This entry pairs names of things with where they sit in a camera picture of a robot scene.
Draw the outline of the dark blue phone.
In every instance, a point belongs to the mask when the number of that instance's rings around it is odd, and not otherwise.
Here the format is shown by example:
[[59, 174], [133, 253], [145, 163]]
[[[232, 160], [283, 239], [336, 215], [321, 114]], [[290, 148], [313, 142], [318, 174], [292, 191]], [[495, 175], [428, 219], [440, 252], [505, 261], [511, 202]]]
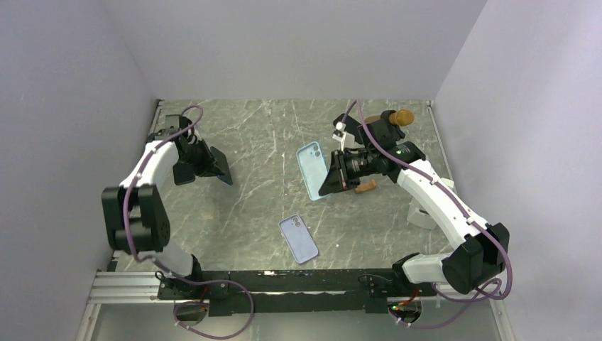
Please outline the dark blue phone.
[[223, 181], [224, 183], [226, 183], [227, 185], [233, 185], [234, 181], [231, 175], [231, 171], [229, 170], [229, 168], [225, 168], [225, 170], [221, 173], [217, 175], [218, 179], [220, 179], [221, 181]]

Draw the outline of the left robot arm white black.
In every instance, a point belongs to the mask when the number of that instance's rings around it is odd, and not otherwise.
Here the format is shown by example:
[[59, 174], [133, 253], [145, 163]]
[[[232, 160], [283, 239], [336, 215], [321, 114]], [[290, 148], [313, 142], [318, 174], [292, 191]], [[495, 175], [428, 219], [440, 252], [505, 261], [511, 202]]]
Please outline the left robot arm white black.
[[176, 185], [213, 177], [233, 183], [225, 154], [198, 137], [194, 124], [182, 114], [166, 116], [164, 127], [148, 137], [134, 170], [101, 194], [109, 246], [136, 261], [153, 262], [168, 278], [177, 279], [175, 287], [186, 298], [203, 291], [202, 270], [194, 255], [170, 240], [160, 189], [169, 175]]

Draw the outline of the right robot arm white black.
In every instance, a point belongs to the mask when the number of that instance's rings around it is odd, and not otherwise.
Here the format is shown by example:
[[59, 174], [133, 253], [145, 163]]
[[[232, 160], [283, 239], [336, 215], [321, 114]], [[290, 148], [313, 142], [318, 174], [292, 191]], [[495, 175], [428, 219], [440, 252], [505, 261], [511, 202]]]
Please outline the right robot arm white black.
[[363, 130], [361, 147], [332, 151], [319, 194], [355, 189], [367, 175], [386, 175], [418, 201], [454, 249], [447, 254], [414, 253], [397, 261], [392, 266], [393, 289], [406, 296], [421, 283], [446, 283], [467, 294], [506, 272], [505, 290], [497, 297], [507, 297], [513, 284], [508, 229], [501, 223], [489, 224], [465, 205], [416, 145], [399, 143], [385, 128]]

